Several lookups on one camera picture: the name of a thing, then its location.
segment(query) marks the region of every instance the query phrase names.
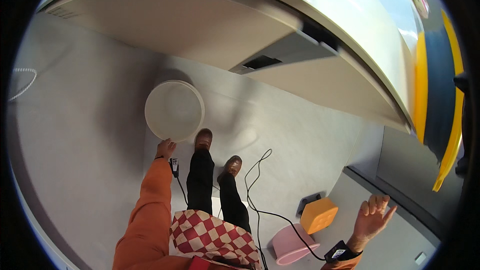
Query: red and white checkered bag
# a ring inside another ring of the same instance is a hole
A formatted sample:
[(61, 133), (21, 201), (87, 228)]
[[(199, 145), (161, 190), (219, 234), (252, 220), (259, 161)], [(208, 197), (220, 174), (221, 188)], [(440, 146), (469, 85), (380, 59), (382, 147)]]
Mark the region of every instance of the red and white checkered bag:
[(225, 259), (228, 264), (241, 268), (250, 265), (256, 270), (262, 269), (252, 235), (204, 211), (175, 212), (170, 237), (177, 251), (185, 255), (198, 256), (215, 264), (224, 265), (222, 260)]

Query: pink plastic bowl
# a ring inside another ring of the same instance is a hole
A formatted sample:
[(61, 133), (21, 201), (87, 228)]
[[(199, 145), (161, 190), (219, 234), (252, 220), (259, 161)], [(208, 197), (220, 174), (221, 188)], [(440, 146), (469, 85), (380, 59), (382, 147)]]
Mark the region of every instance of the pink plastic bowl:
[[(315, 243), (312, 237), (307, 234), (300, 223), (293, 225), (295, 225), (298, 233), (307, 242), (311, 250), (315, 250), (320, 246), (319, 243)], [(279, 230), (273, 237), (272, 243), (275, 250), (276, 263), (280, 266), (296, 262), (310, 253), (310, 250), (298, 237), (291, 225)]]

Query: orange stool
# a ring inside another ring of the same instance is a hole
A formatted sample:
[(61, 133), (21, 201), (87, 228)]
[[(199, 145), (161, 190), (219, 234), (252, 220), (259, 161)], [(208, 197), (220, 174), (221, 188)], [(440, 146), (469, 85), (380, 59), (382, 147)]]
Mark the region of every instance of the orange stool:
[(300, 224), (311, 235), (330, 225), (338, 210), (339, 207), (328, 197), (310, 202), (303, 209)]

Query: cable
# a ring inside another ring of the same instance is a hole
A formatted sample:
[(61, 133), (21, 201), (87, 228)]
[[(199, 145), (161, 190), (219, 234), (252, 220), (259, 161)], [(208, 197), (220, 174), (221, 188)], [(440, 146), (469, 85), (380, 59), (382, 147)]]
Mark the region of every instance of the cable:
[(33, 82), (37, 78), (37, 71), (32, 68), (14, 68), (13, 71), (14, 72), (32, 72), (34, 75), (33, 75), (32, 81), (30, 81), (30, 83), (26, 87), (24, 87), (22, 90), (20, 90), (15, 96), (10, 97), (8, 101), (12, 101), (15, 98), (20, 97), (23, 93), (25, 93), (25, 91), (27, 91), (27, 89), (33, 84)]
[(187, 196), (185, 196), (185, 191), (183, 191), (182, 184), (180, 183), (180, 179), (177, 177), (178, 184), (180, 185), (181, 192), (183, 193), (183, 199), (185, 200), (185, 203), (187, 204), (188, 207), (188, 202), (187, 202)]
[[(297, 229), (295, 228), (295, 226), (293, 225), (292, 221), (290, 221), (289, 219), (283, 217), (282, 215), (278, 215), (278, 214), (275, 214), (275, 213), (270, 213), (270, 212), (267, 212), (267, 211), (263, 211), (263, 210), (258, 210), (252, 199), (250, 198), (250, 189), (253, 187), (253, 185), (257, 182), (257, 180), (260, 178), (260, 163), (267, 159), (270, 155), (272, 154), (272, 148), (268, 149), (262, 156), (261, 158), (250, 168), (250, 170), (247, 172), (247, 174), (245, 174), (245, 178), (244, 178), (244, 181), (245, 181), (245, 187), (247, 188), (247, 202), (248, 202), (248, 205), (249, 207), (254, 210), (256, 213), (257, 213), (257, 216), (258, 216), (258, 221), (257, 221), (257, 241), (258, 241), (258, 249), (260, 250), (260, 255), (261, 255), (261, 261), (263, 263), (263, 267), (265, 268), (265, 270), (268, 270), (268, 266), (267, 266), (267, 261), (265, 260), (265, 255), (262, 251), (262, 246), (260, 244), (260, 234), (259, 234), (259, 231), (260, 231), (260, 213), (263, 213), (263, 214), (268, 214), (268, 215), (273, 215), (273, 216), (277, 216), (277, 217), (280, 217), (282, 219), (285, 219), (288, 221), (288, 223), (290, 223), (290, 225), (292, 226), (293, 230), (295, 231), (295, 233), (297, 234), (297, 236), (300, 238), (300, 240), (303, 242), (303, 244), (305, 244), (305, 246), (308, 248), (308, 250), (311, 252), (311, 254), (318, 260), (321, 260), (321, 261), (325, 261), (324, 258), (321, 258), (321, 257), (318, 257), (314, 252), (313, 250), (309, 247), (309, 245), (307, 244), (307, 242), (305, 242), (305, 240), (303, 240), (303, 238), (300, 236), (299, 232), (297, 231)], [(249, 175), (249, 173), (255, 168), (255, 166), (258, 165), (258, 175), (257, 177), (255, 178), (255, 180), (250, 184), (250, 186), (247, 185), (247, 176)]]

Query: foot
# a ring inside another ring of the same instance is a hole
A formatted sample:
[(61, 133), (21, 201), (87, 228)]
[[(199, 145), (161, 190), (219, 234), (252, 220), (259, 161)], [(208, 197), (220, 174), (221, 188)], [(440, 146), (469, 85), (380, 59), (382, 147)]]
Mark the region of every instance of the foot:
[(232, 156), (226, 161), (223, 172), (217, 177), (216, 181), (220, 183), (220, 180), (226, 173), (230, 173), (233, 177), (236, 177), (242, 167), (242, 159), (238, 155)]
[(210, 150), (210, 145), (212, 144), (212, 131), (208, 128), (202, 128), (197, 136), (195, 137), (195, 151), (199, 149)]

